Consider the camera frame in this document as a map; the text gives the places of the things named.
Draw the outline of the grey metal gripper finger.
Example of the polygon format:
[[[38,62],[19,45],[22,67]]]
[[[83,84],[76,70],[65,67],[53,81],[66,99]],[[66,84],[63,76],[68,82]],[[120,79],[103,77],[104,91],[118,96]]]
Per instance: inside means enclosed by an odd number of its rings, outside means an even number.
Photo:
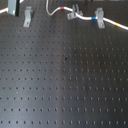
[[[8,13],[13,16],[19,15],[20,0],[8,0]]]

